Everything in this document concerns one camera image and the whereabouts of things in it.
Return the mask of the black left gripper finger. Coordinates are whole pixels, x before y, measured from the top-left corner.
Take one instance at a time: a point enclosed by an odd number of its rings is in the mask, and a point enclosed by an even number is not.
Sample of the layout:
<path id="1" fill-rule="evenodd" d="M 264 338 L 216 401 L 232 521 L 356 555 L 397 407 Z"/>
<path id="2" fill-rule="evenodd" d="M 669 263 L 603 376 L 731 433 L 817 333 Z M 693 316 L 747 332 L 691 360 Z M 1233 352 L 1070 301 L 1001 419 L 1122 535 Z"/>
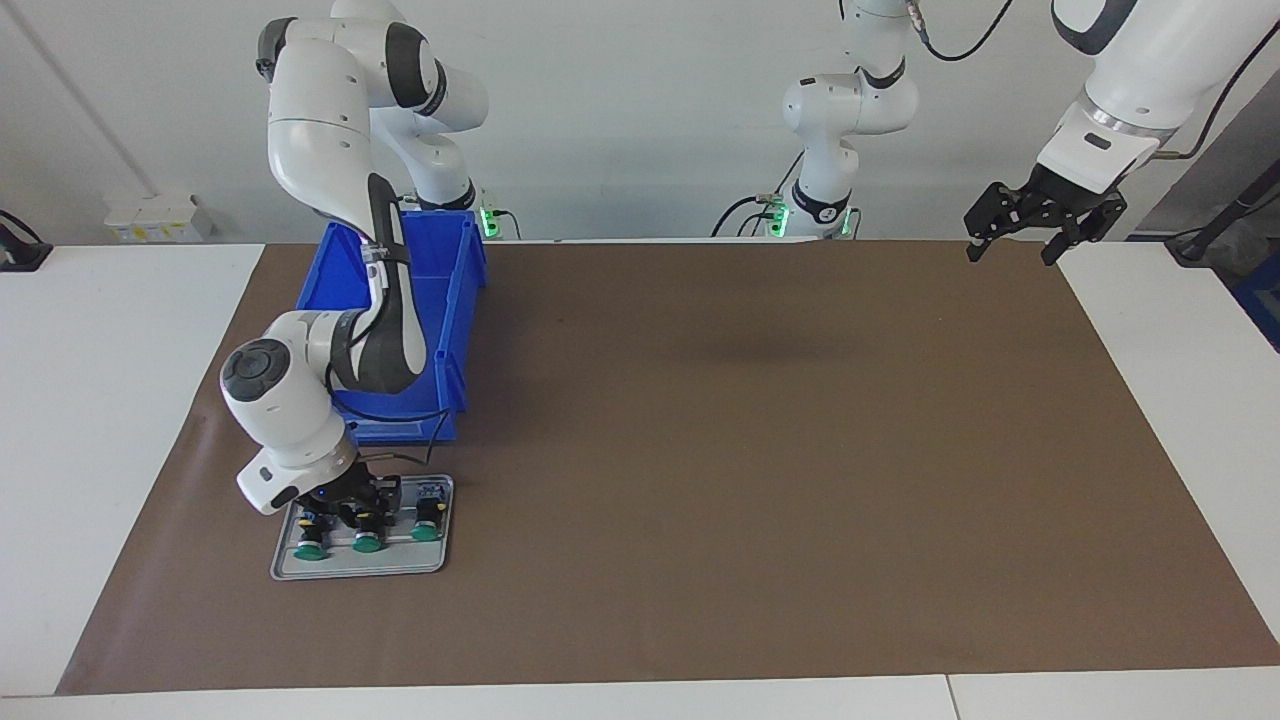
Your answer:
<path id="1" fill-rule="evenodd" d="M 1027 199 L 1023 190 L 995 182 L 974 201 L 965 213 L 969 236 L 966 258 L 970 263 L 978 263 L 998 237 L 1027 228 Z"/>
<path id="2" fill-rule="evenodd" d="M 1068 213 L 1060 223 L 1059 232 L 1042 250 L 1042 263 L 1055 266 L 1071 249 L 1082 243 L 1100 242 L 1128 209 L 1123 195 L 1106 195 L 1089 211 Z"/>

